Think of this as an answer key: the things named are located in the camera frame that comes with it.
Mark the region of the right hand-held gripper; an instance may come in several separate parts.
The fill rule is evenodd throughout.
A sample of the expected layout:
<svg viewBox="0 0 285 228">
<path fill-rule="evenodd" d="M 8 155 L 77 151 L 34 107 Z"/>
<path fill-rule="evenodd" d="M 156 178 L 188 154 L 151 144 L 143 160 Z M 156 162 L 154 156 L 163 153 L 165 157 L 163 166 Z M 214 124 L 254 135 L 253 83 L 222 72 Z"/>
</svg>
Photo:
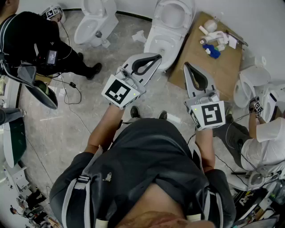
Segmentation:
<svg viewBox="0 0 285 228">
<path fill-rule="evenodd" d="M 225 124 L 224 101 L 213 77 L 201 67 L 185 62 L 183 66 L 186 89 L 189 97 L 184 102 L 198 131 L 213 129 Z"/>
</svg>

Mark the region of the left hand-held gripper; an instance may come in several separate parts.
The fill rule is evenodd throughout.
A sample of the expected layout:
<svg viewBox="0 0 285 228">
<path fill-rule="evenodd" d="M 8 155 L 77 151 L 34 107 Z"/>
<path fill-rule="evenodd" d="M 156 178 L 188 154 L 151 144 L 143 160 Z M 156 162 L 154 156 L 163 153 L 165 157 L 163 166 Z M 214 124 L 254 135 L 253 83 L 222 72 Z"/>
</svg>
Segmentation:
<svg viewBox="0 0 285 228">
<path fill-rule="evenodd" d="M 111 75 L 102 91 L 102 96 L 111 104 L 123 110 L 146 93 L 146 85 L 162 62 L 157 53 L 135 54 L 118 67 Z"/>
</svg>

